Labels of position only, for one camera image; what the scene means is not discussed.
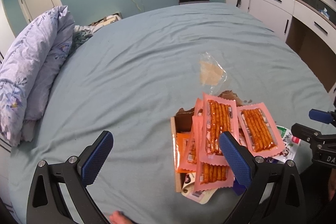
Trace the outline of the person right hand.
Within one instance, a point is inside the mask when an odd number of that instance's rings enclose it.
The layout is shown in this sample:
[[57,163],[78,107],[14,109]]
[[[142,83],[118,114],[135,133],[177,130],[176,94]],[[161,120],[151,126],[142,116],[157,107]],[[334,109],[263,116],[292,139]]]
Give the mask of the person right hand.
[[333,199],[335,191],[336,191],[336,169],[332,169],[328,181],[328,194],[330,201]]

